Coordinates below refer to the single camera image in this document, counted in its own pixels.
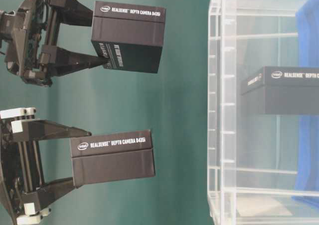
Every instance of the teal background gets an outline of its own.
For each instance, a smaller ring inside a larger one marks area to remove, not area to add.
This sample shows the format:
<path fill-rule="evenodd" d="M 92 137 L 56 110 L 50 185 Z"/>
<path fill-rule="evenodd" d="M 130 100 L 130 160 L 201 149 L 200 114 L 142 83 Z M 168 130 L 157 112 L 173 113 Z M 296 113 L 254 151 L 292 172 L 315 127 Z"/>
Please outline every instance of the teal background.
<path fill-rule="evenodd" d="M 0 0 L 6 11 L 23 0 Z M 93 9 L 95 0 L 79 0 Z M 84 186 L 57 201 L 44 225 L 212 224 L 206 198 L 207 11 L 209 0 L 103 0 L 167 8 L 158 74 L 95 68 L 24 84 L 0 58 L 0 109 L 36 107 L 37 118 L 93 134 L 152 129 L 157 175 Z M 59 45 L 95 54 L 91 29 L 61 27 Z M 46 181 L 72 176 L 68 140 L 41 142 Z M 10 219 L 0 206 L 0 224 Z"/>

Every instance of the white plastic part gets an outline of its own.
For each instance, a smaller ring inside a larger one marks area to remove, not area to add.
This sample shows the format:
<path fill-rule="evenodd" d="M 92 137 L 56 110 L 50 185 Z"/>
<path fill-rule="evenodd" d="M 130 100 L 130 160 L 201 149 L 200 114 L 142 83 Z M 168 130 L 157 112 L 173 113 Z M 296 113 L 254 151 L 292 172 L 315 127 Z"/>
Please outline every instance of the white plastic part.
<path fill-rule="evenodd" d="M 17 109 L 8 109 L 0 111 L 1 119 L 14 118 L 19 116 L 25 116 L 27 110 L 25 108 L 17 108 Z"/>
<path fill-rule="evenodd" d="M 42 216 L 47 217 L 51 213 L 51 208 L 43 209 L 40 213 L 42 214 Z"/>
<path fill-rule="evenodd" d="M 43 209 L 37 215 L 21 215 L 19 216 L 16 221 L 18 225 L 36 225 L 40 224 L 44 217 L 49 216 L 51 213 L 51 208 Z"/>
<path fill-rule="evenodd" d="M 24 212 L 26 215 L 35 215 L 37 212 L 35 210 L 34 203 L 24 204 Z"/>
<path fill-rule="evenodd" d="M 27 116 L 35 115 L 35 113 L 36 113 L 36 108 L 26 108 Z"/>
<path fill-rule="evenodd" d="M 16 219 L 18 225 L 34 225 L 39 224 L 43 219 L 41 214 L 36 216 L 21 215 Z"/>
<path fill-rule="evenodd" d="M 15 134 L 15 133 L 21 133 L 21 132 L 23 132 L 21 120 L 12 121 L 12 122 L 11 122 L 11 126 L 12 126 L 12 132 L 13 132 L 14 134 Z"/>

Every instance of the blue cloth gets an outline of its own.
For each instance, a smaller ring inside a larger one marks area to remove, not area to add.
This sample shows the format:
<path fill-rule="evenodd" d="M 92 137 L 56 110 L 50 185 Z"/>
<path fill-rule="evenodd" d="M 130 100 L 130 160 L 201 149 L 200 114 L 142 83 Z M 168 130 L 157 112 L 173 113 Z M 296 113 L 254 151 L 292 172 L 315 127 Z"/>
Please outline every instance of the blue cloth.
<path fill-rule="evenodd" d="M 319 0 L 309 0 L 297 13 L 299 67 L 319 67 Z M 319 116 L 301 116 L 296 190 L 319 191 Z M 319 208 L 319 198 L 295 197 Z"/>

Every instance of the transparent container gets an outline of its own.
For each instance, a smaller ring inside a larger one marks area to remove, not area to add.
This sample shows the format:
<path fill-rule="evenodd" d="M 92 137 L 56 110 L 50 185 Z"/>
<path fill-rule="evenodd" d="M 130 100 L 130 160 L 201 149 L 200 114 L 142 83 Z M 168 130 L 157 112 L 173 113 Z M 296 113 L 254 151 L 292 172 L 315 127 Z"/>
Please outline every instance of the transparent container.
<path fill-rule="evenodd" d="M 264 66 L 299 67 L 296 12 L 307 1 L 210 2 L 207 193 L 216 225 L 319 224 L 319 207 L 304 201 L 319 190 L 296 189 L 301 116 L 246 116 L 240 91 Z"/>

